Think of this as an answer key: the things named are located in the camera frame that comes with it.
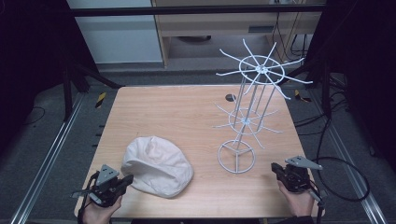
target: floor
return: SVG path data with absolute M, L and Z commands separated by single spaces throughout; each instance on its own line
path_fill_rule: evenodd
M 233 71 L 238 66 L 237 60 L 226 58 L 219 49 L 234 57 L 248 56 L 242 39 L 247 41 L 254 54 L 266 55 L 272 47 L 262 36 L 212 36 L 208 41 L 176 37 L 172 40 L 170 61 L 165 68 L 148 67 L 103 75 L 131 86 L 238 83 L 240 77 L 218 77 L 215 74 Z M 342 74 L 332 76 L 343 82 Z M 31 223 L 76 222 L 73 212 L 76 200 L 69 195 L 83 185 L 117 94 L 117 90 L 88 80 L 92 85 L 88 93 L 73 90 L 78 112 L 70 123 L 63 123 L 62 86 L 43 91 L 36 97 L 32 114 L 10 146 L 11 155 L 1 162 L 0 223 L 9 223 L 17 214 Z M 343 94 L 332 89 L 332 122 L 321 137 L 327 120 L 321 116 L 320 85 L 306 89 L 291 82 L 283 85 L 282 90 L 291 97 L 287 104 L 305 156 L 314 159 L 320 150 L 321 157 L 349 161 L 370 183 L 371 193 L 366 200 L 348 201 L 358 199 L 367 190 L 362 175 L 354 172 L 351 165 L 323 159 L 320 164 L 329 167 L 322 173 L 323 181 L 313 173 L 321 189 L 327 185 L 332 190 L 327 190 L 329 196 L 322 223 L 396 223 L 393 212 L 396 209 L 396 175 L 383 158 L 370 155 L 359 125 L 347 110 Z M 106 98 L 100 108 L 95 108 L 102 92 L 106 93 Z M 57 138 L 60 132 L 65 133 L 65 139 Z M 128 220 L 117 219 L 115 223 L 122 221 Z M 267 221 L 275 223 L 278 219 Z

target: black cable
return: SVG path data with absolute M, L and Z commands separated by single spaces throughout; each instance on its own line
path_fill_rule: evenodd
M 332 95 L 330 95 L 330 98 L 333 98 L 334 95 L 336 95 L 336 94 L 342 94 L 342 95 L 345 96 L 345 92 L 344 91 L 336 91 L 336 92 L 333 92 Z
M 330 126 L 330 122 L 331 122 L 331 120 L 330 120 L 330 119 L 327 119 L 326 124 L 325 124 L 324 127 L 323 127 L 323 131 L 322 131 L 322 133 L 321 133 L 321 135 L 320 135 L 320 138 L 319 138 L 318 153 L 319 153 L 319 149 L 320 149 L 321 143 L 322 143 L 322 141 L 323 141 L 323 136 L 324 136 L 324 134 L 326 133 L 327 128 Z M 318 197 L 320 198 L 320 200 L 319 200 L 319 202 L 318 202 L 318 215 L 317 215 L 317 223 L 319 224 L 319 223 L 321 222 L 321 216 L 322 216 L 322 213 L 323 213 L 323 210 L 324 210 L 324 202 L 323 202 L 323 199 L 322 199 L 321 196 L 320 196 L 319 189 L 318 189 L 318 191 L 316 192 L 316 194 L 317 194 Z
M 315 187 L 313 187 L 312 185 L 310 186 L 311 190 L 315 193 L 315 195 L 317 195 L 318 197 L 318 215 L 317 215 L 317 224 L 320 224 L 321 222 L 321 217 L 322 217 L 322 213 L 324 210 L 324 205 L 325 202 L 323 201 L 320 193 L 319 193 L 319 187 L 317 186 L 317 184 L 315 184 L 314 181 L 310 180 L 311 184 L 313 184 Z
M 290 58 L 289 55 L 288 55 L 288 53 L 286 52 L 286 45 L 285 45 L 285 43 L 283 42 L 282 34 L 280 33 L 280 28 L 279 28 L 279 14 L 280 14 L 280 13 L 278 12 L 277 15 L 276 15 L 276 29 L 277 29 L 277 33 L 279 34 L 280 42 L 282 43 L 283 53 L 285 54 L 285 56 L 286 56 L 291 62 L 297 61 L 298 59 L 292 59 L 292 58 Z
M 341 92 L 335 92 L 335 93 L 332 94 L 331 97 L 333 97 L 335 94 L 338 94 L 338 93 L 341 93 Z M 343 104 L 343 103 L 345 103 L 345 102 L 346 102 L 346 100 L 342 100 L 342 101 L 340 101 L 340 102 L 334 104 L 334 105 L 332 106 L 332 112 L 335 112 L 336 110 L 334 110 L 334 109 L 335 109 L 337 106 L 339 106 L 340 104 Z M 302 120 L 294 121 L 293 123 L 295 124 L 294 126 L 295 126 L 296 128 L 298 128 L 298 127 L 302 127 L 302 126 L 305 126 L 305 125 L 307 125 L 307 124 L 313 123 L 313 122 L 315 122 L 316 120 L 322 118 L 323 116 L 325 116 L 325 114 L 320 114 L 320 115 L 317 115 L 317 116 L 314 116 L 314 117 L 311 117 L 311 118 L 308 118 L 308 119 L 302 119 Z
M 90 180 L 88 181 L 87 187 L 85 188 L 86 191 L 91 189 L 92 181 L 95 180 L 95 182 L 96 182 L 96 179 L 97 179 L 98 176 L 99 176 L 99 172 L 98 171 L 91 176 Z M 81 207 L 78 209 L 78 216 L 77 216 L 78 224 L 83 224 L 82 216 L 84 215 L 84 210 L 91 203 L 90 202 L 87 205 L 85 205 L 85 203 L 87 202 L 87 199 L 88 199 L 88 193 L 86 193 L 84 195 L 84 198 L 83 198 L 82 203 L 81 203 Z
M 315 134 L 320 134 L 321 132 L 318 133 L 299 133 L 299 136 L 309 136 L 309 135 L 315 135 Z
M 318 158 L 314 159 L 313 161 L 316 161 L 316 162 L 318 163 L 318 161 L 321 161 L 321 160 L 339 161 L 339 162 L 341 162 L 341 163 L 344 163 L 344 164 L 348 165 L 349 167 L 351 167 L 352 169 L 354 169 L 354 170 L 363 178 L 364 184 L 366 185 L 366 192 L 364 193 L 363 196 L 361 196 L 360 198 L 357 198 L 357 199 L 347 198 L 347 197 L 342 196 L 341 194 L 335 192 L 334 190 L 332 190 L 332 189 L 324 182 L 323 177 L 322 177 L 320 171 L 317 171 L 317 174 L 318 174 L 318 177 L 319 177 L 319 179 L 320 179 L 320 182 L 323 184 L 323 186 L 324 186 L 329 192 L 331 192 L 331 193 L 334 194 L 335 196 L 337 196 L 337 197 L 339 197 L 339 198 L 341 198 L 341 199 L 343 199 L 343 200 L 345 200 L 345 201 L 353 202 L 353 203 L 359 203 L 359 202 L 363 201 L 364 199 L 366 199 L 366 198 L 369 196 L 370 191 L 371 191 L 369 181 L 368 181 L 367 177 L 366 177 L 356 166 L 354 166 L 352 163 L 350 163 L 350 162 L 348 162 L 348 161 L 344 161 L 344 160 L 341 160 L 341 159 L 335 158 L 335 157 L 318 157 Z
M 367 189 L 367 190 L 366 190 L 366 192 L 364 193 L 364 195 L 363 195 L 362 197 L 358 198 L 358 199 L 347 198 L 347 197 L 344 197 L 344 196 L 342 196 L 341 194 L 335 192 L 334 190 L 332 190 L 332 189 L 324 182 L 323 177 L 321 176 L 320 171 L 317 171 L 319 180 L 320 180 L 320 182 L 323 184 L 323 186 L 324 186 L 329 192 L 331 192 L 333 195 L 335 195 L 335 196 L 337 196 L 337 197 L 339 197 L 339 198 L 341 198 L 341 199 L 343 199 L 343 200 L 345 200 L 345 201 L 348 201 L 348 202 L 353 202 L 353 203 L 361 202 L 362 200 L 366 199 L 367 196 L 370 194 L 370 184 L 369 184 L 369 182 L 368 182 L 367 177 L 366 177 L 356 166 L 352 165 L 352 164 L 351 164 L 350 162 L 348 162 L 348 161 L 344 161 L 344 160 L 341 160 L 341 159 L 335 158 L 335 157 L 320 157 L 320 156 L 319 156 L 320 150 L 321 150 L 321 144 L 322 144 L 322 142 L 323 142 L 324 134 L 326 133 L 326 130 L 329 128 L 331 121 L 332 121 L 331 119 L 327 119 L 326 124 L 325 124 L 325 126 L 323 127 L 322 134 L 321 134 L 321 136 L 320 136 L 320 138 L 319 138 L 317 156 L 316 156 L 316 158 L 313 159 L 312 161 L 315 161 L 315 162 L 318 164 L 318 162 L 319 162 L 320 160 L 332 160 L 332 161 L 340 161 L 340 162 L 343 162 L 343 163 L 347 164 L 349 167 L 352 167 L 356 172 L 358 172 L 358 174 L 364 179 L 364 183 L 365 183 L 365 185 L 366 185 L 366 189 Z
M 30 122 L 23 123 L 23 125 L 29 125 L 29 124 L 36 123 L 36 122 L 38 122 L 39 120 L 41 120 L 41 119 L 44 117 L 44 115 L 46 115 L 46 109 L 44 109 L 43 107 L 41 107 L 41 106 L 35 106 L 35 107 L 33 107 L 33 109 L 35 109 L 35 108 L 41 109 L 41 110 L 43 111 L 43 114 L 42 114 L 38 119 L 35 119 L 35 120 L 33 120 L 33 121 L 30 121 Z
M 291 42 L 291 46 L 290 46 L 290 52 L 292 55 L 300 57 L 300 58 L 304 58 L 305 57 L 305 53 L 308 52 L 308 50 L 305 50 L 305 45 L 307 44 L 307 35 L 304 35 L 304 42 L 303 42 L 303 48 L 302 49 L 293 49 L 293 46 L 296 42 L 298 35 L 295 35 L 293 38 L 293 41 Z
M 347 100 L 342 100 L 342 101 L 338 102 L 336 105 L 342 105 L 342 104 L 347 104 Z M 343 107 L 339 107 L 337 109 L 334 108 L 334 109 L 332 109 L 332 112 L 337 112 L 341 108 L 343 108 Z
M 276 30 L 278 23 L 279 23 L 279 12 L 276 13 L 276 22 L 275 22 L 274 30 L 272 32 L 273 45 L 275 44 L 275 30 Z M 279 51 L 277 51 L 277 47 L 275 47 L 275 51 L 276 51 L 277 57 L 280 59 L 280 54 L 279 54 Z
M 84 209 L 86 209 L 92 202 L 87 203 L 87 205 L 84 206 Z

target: human hand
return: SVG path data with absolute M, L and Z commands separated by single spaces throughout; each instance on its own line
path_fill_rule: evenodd
M 116 200 L 113 206 L 104 208 L 90 203 L 90 197 L 87 197 L 88 206 L 84 209 L 82 222 L 84 224 L 108 224 L 114 212 L 121 208 L 121 200 L 122 196 Z
M 280 192 L 285 195 L 289 204 L 291 214 L 296 217 L 311 216 L 314 207 L 314 198 L 309 194 L 308 190 L 303 193 L 293 193 L 286 189 L 282 181 L 277 181 Z

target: wall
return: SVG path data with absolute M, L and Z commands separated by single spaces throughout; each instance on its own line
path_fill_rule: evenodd
M 71 8 L 151 7 L 149 0 L 67 0 Z M 98 65 L 162 63 L 154 17 L 76 18 Z

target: black curtain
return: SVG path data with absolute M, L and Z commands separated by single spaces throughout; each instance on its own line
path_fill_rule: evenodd
M 2 155 L 32 111 L 36 95 L 63 83 L 60 60 L 72 59 L 98 73 L 75 18 L 48 13 L 70 9 L 65 0 L 5 0 L 4 5 L 0 4 Z M 84 74 L 70 77 L 84 90 Z
M 319 21 L 307 60 L 323 57 L 331 72 L 347 79 L 346 96 L 367 140 L 396 171 L 396 8 L 395 1 L 329 1 L 337 7 Z M 341 26 L 334 33 L 334 25 Z M 311 72 L 320 80 L 320 72 Z

